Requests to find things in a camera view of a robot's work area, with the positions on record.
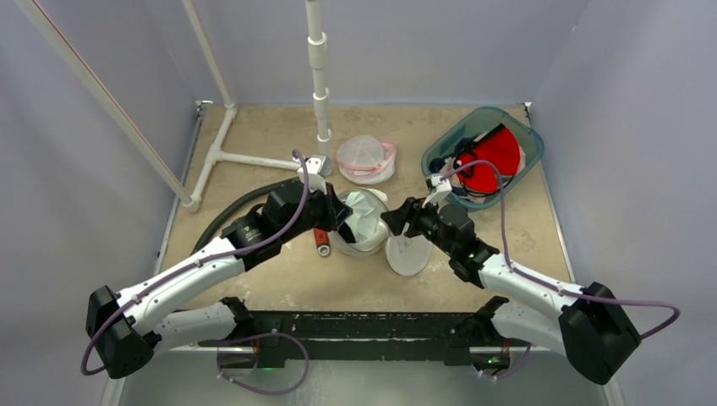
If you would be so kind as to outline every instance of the wooden table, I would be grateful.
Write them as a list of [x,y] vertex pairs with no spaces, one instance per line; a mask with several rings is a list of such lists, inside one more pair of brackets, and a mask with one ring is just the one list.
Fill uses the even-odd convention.
[[[371,134],[398,145],[396,173],[376,185],[396,208],[408,196],[427,193],[420,158],[472,108],[462,107],[332,107],[330,125],[335,147],[348,138]],[[507,108],[527,123],[522,107]],[[209,145],[222,122],[223,107],[210,107],[195,148],[187,186],[194,187]],[[305,155],[316,149],[315,117],[311,107],[240,107],[224,142],[224,151],[288,160],[291,150]],[[295,176],[287,170],[230,162],[215,166],[201,208],[183,207],[172,226],[162,269],[190,254],[209,222],[232,201],[252,189]],[[337,170],[327,179],[337,192],[356,186]],[[512,258],[546,275],[568,281],[568,271],[550,202],[539,166],[511,190],[506,199],[508,243]],[[247,205],[237,216],[244,214]],[[471,215],[476,233],[501,247],[500,206]],[[316,252],[314,236],[305,233],[285,244],[282,253],[251,272],[225,281],[192,300],[187,308],[213,304],[225,296],[246,299],[254,310],[352,311],[475,311],[492,292],[463,283],[448,266],[448,258],[434,250],[429,265],[414,277],[397,275],[383,250],[354,259],[333,250],[328,258]]]

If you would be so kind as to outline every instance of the teal plastic basket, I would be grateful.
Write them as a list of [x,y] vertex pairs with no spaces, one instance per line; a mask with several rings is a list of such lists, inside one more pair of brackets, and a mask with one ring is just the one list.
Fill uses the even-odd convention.
[[[545,147],[543,146],[543,139],[540,138],[538,133],[517,121],[508,112],[495,107],[476,108],[431,145],[424,153],[423,158],[421,158],[421,170],[424,176],[430,175],[429,163],[436,158],[452,154],[458,141],[463,138],[473,139],[485,131],[494,129],[500,123],[503,123],[511,130],[518,144],[525,152],[525,168],[506,186],[506,193],[510,192],[513,186],[528,173],[530,168],[540,161]],[[451,203],[465,207],[468,211],[479,211],[493,206],[500,201],[501,196],[500,194],[489,196],[485,198],[483,203],[473,203],[453,193],[448,195],[447,199]]]

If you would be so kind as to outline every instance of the black hose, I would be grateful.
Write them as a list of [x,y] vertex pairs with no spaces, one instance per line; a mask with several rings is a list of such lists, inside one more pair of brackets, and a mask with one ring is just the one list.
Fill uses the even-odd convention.
[[194,245],[194,248],[192,249],[192,254],[201,250],[202,247],[209,244],[212,238],[214,238],[214,234],[219,230],[219,228],[227,222],[229,217],[231,217],[234,213],[239,211],[242,207],[244,207],[247,203],[250,201],[256,199],[257,197],[268,195],[272,192],[272,190],[276,190],[281,188],[282,186],[286,184],[290,184],[291,182],[295,181],[298,178],[290,178],[285,179],[281,182],[276,182],[275,184],[268,184],[266,186],[262,186],[258,189],[254,189],[250,192],[248,192],[246,195],[236,199],[229,207],[224,209],[221,213],[219,213],[219,216],[217,216],[214,220],[212,220],[209,223],[209,226],[206,227],[206,230],[200,235],[200,238],[197,240],[197,243]]

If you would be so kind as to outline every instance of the red fabric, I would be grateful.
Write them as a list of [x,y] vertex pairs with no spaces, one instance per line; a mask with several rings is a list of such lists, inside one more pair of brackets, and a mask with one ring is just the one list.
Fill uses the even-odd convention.
[[[520,165],[520,145],[509,129],[504,128],[492,137],[478,142],[479,144],[473,149],[473,154],[477,158],[465,152],[457,157],[461,165],[482,159],[495,165],[503,176],[512,176],[517,173]],[[495,173],[487,165],[471,167],[457,176],[468,189],[483,193],[493,193],[498,190],[499,185],[495,179]]]

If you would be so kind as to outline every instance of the white wall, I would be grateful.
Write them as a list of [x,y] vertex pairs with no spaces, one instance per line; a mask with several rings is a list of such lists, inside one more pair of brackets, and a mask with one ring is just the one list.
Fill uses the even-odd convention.
[[[311,103],[304,1],[194,0],[242,103]],[[533,100],[588,0],[331,0],[328,85],[339,103]],[[220,101],[181,4],[148,2],[194,95]]]
[[717,397],[715,38],[711,0],[591,0],[531,112],[577,279],[683,310],[618,373],[629,405]]
[[[91,62],[123,55],[98,68],[112,90],[127,87],[122,102],[172,97],[145,106],[159,123],[137,115],[178,173],[192,97],[181,80],[171,81],[178,77],[171,63],[160,66],[170,58],[151,37],[124,43],[116,29],[113,42],[106,38],[104,27],[119,26],[108,21],[132,16],[120,11],[86,15],[106,21],[85,32],[105,43],[83,48]],[[149,51],[163,78],[135,68],[132,55]],[[88,296],[150,274],[173,195],[14,2],[0,2],[0,190],[2,403],[98,404],[107,377],[79,373]]]

